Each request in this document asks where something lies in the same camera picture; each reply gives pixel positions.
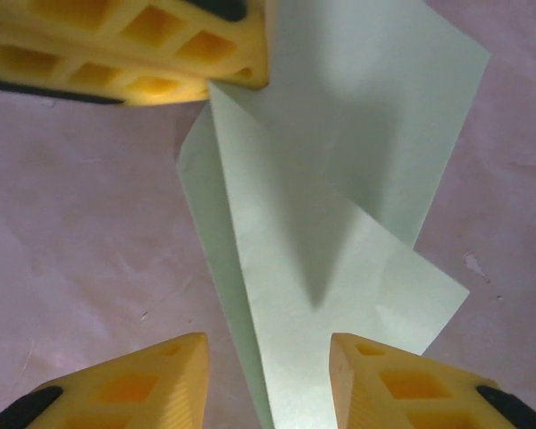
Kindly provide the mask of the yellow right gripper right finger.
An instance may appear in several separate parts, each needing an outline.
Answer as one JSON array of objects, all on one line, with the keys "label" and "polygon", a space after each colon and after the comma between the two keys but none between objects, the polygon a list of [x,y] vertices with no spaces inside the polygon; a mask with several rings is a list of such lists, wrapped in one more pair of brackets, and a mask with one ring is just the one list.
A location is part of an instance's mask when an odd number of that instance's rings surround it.
[{"label": "yellow right gripper right finger", "polygon": [[536,428],[536,411],[491,379],[351,333],[331,336],[340,428]]}]

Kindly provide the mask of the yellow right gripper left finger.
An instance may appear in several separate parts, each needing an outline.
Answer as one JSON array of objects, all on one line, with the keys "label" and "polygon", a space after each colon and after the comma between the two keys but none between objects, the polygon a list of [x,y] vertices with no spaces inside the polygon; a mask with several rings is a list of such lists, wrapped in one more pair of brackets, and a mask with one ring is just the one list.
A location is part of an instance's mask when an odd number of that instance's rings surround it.
[{"label": "yellow right gripper left finger", "polygon": [[0,412],[0,428],[200,428],[210,358],[181,335],[39,385]]}]

